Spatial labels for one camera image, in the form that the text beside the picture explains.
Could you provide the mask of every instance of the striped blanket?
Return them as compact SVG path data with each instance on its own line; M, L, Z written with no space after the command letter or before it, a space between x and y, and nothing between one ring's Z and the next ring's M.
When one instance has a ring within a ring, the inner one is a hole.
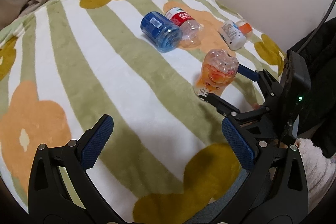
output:
M203 25L201 45L161 54L140 22L173 7ZM50 0L3 29L0 172L20 205L27 210L37 146L78 139L103 114L113 117L114 132L87 173L125 221L179 224L221 198L241 167L221 133L221 115L193 84L209 50L230 51L217 33L228 19L241 17L216 0ZM253 31L230 53L278 78L284 53ZM263 102L258 86L240 75L221 97L241 111Z

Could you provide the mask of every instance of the silver screw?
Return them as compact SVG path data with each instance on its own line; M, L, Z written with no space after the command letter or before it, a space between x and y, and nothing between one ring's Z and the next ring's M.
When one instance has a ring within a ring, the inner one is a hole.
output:
M294 145L294 144L291 144L290 148L291 148L293 151L296 151L296 150L297 150L297 146Z
M45 144L44 144L44 143L41 143L41 144L37 147L38 150L43 150L44 148L45 148Z
M259 141L259 146L265 148L267 147L267 143L265 141Z
M68 142L68 146L73 147L73 146L76 145L76 143L77 143L76 140L70 140L70 141Z

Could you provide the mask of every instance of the barcode sticker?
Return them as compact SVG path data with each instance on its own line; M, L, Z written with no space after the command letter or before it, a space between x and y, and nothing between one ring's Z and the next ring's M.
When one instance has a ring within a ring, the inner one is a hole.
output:
M154 17L152 17L150 23L152 23L156 28L160 28L162 25L162 23L160 21L157 21Z

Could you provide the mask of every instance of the plastic bottle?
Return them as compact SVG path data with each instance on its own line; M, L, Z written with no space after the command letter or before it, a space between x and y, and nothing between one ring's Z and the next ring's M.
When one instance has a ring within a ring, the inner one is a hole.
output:
M187 12L179 7L170 9L166 18L174 22L182 30L182 40L192 40L200 30L200 25Z
M173 50L182 39L180 27L158 12L145 15L140 28L154 42L159 52Z
M195 93L202 96L215 93L221 96L234 80L238 65L238 59L226 50L210 50L204 58L201 75L194 85Z
M246 38L250 37L253 34L252 26L247 21L239 20L236 22L236 25Z
M240 49L246 43L246 37L232 20L224 22L218 32L233 51Z

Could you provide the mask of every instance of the blue plastic bottle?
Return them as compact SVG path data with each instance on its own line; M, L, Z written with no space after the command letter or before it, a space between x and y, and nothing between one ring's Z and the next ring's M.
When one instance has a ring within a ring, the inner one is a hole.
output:
M175 49L182 39L180 27L158 12L145 15L140 28L155 43L159 52Z

